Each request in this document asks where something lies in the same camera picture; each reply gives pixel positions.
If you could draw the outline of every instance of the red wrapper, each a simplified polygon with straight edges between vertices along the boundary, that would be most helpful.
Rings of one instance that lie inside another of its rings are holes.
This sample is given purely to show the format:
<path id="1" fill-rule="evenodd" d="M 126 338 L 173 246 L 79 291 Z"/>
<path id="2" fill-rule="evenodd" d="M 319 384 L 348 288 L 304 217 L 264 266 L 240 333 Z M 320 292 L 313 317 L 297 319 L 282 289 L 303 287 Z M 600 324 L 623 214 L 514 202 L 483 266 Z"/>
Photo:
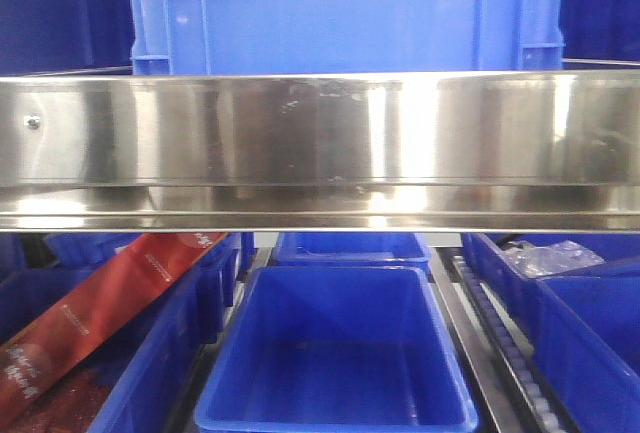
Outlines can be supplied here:
<path id="1" fill-rule="evenodd" d="M 158 298 L 225 235 L 144 234 L 0 347 L 0 428 Z"/>
<path id="2" fill-rule="evenodd" d="M 2 433 L 85 433 L 111 391 L 95 382 L 97 374 L 74 368 Z"/>

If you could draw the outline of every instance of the metal beam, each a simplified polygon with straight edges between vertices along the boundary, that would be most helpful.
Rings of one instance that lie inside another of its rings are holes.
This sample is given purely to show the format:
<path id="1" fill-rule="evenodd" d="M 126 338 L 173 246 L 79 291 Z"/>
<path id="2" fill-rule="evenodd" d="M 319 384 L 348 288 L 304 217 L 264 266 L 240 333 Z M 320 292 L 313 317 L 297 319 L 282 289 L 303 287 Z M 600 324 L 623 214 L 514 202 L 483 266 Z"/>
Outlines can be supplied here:
<path id="1" fill-rule="evenodd" d="M 0 79 L 0 228 L 640 229 L 640 72 Z"/>

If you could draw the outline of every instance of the blue plastic crate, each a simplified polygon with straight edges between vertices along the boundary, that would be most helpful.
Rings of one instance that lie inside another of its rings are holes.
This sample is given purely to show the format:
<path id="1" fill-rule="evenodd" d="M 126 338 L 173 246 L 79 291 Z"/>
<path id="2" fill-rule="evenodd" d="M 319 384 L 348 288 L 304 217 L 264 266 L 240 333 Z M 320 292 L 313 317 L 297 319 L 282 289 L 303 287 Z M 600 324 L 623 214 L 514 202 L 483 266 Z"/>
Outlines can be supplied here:
<path id="1" fill-rule="evenodd" d="M 104 263 L 138 236 L 139 233 L 53 233 L 45 237 L 45 243 L 61 264 L 76 267 Z"/>
<path id="2" fill-rule="evenodd" d="M 104 263 L 139 235 L 139 233 L 56 233 L 48 235 L 45 241 L 63 265 L 77 267 Z M 241 248 L 241 234 L 231 233 L 198 261 L 198 265 L 211 270 L 211 275 L 218 273 L 221 275 L 223 302 L 226 306 L 233 306 L 236 279 L 241 268 Z"/>
<path id="3" fill-rule="evenodd" d="M 0 282 L 26 266 L 20 237 L 15 233 L 0 233 Z"/>
<path id="4" fill-rule="evenodd" d="M 466 233 L 462 235 L 465 259 L 476 275 L 491 287 L 502 300 L 507 313 L 529 339 L 538 334 L 537 280 L 520 273 L 496 246 L 500 235 Z M 546 246 L 571 240 L 600 255 L 605 263 L 578 268 L 562 276 L 623 276 L 633 274 L 640 265 L 640 235 L 634 234 L 528 234 L 519 240 L 536 246 Z"/>
<path id="5" fill-rule="evenodd" d="M 534 360 L 580 431 L 640 431 L 640 276 L 539 287 Z"/>
<path id="6" fill-rule="evenodd" d="M 251 232 L 242 233 L 242 258 L 240 260 L 240 273 L 247 271 L 253 263 L 256 254 L 255 234 Z"/>
<path id="7" fill-rule="evenodd" d="M 427 271 L 431 257 L 419 233 L 281 233 L 272 258 L 283 266 L 406 266 Z"/>
<path id="8" fill-rule="evenodd" d="M 640 60 L 640 0 L 562 0 L 569 58 Z"/>
<path id="9" fill-rule="evenodd" d="M 240 274 L 242 261 L 242 241 L 240 233 L 230 233 L 227 238 L 207 253 L 198 262 L 203 268 L 214 268 L 220 271 L 222 278 L 222 295 L 224 305 L 233 306 L 236 291 L 236 280 Z"/>
<path id="10" fill-rule="evenodd" d="M 130 65 L 130 0 L 0 2 L 0 75 Z"/>
<path id="11" fill-rule="evenodd" d="M 139 74 L 561 66 L 560 0 L 132 0 Z"/>
<path id="12" fill-rule="evenodd" d="M 13 274 L 0 285 L 0 344 L 93 271 L 53 268 Z M 90 433 L 162 429 L 196 350 L 212 336 L 215 340 L 224 313 L 219 275 L 210 273 L 193 268 L 83 362 L 98 370 L 99 383 L 113 386 Z"/>
<path id="13" fill-rule="evenodd" d="M 202 432 L 470 432 L 477 414 L 422 272 L 257 270 L 196 407 Z"/>

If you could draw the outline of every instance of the screw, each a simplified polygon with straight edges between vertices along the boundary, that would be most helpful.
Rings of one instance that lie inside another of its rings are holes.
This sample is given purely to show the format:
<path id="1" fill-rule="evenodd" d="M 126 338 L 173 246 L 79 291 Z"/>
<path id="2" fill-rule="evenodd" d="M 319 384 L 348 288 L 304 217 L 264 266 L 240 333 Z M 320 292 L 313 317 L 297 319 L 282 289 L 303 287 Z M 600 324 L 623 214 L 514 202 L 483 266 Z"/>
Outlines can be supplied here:
<path id="1" fill-rule="evenodd" d="M 30 130 L 37 130 L 40 128 L 40 117 L 37 115 L 28 115 L 24 117 L 24 126 Z"/>

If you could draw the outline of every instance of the clear plastic bag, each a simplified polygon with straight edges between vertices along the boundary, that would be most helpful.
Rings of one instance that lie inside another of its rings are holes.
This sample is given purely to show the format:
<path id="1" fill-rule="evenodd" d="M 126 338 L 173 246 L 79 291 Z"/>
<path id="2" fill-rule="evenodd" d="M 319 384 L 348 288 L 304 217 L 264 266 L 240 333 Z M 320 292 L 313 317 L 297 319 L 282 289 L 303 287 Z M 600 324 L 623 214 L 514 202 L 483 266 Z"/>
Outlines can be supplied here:
<path id="1" fill-rule="evenodd" d="M 604 259 L 596 253 L 573 241 L 549 246 L 533 246 L 523 242 L 510 245 L 505 254 L 521 273 L 530 278 L 604 263 Z"/>

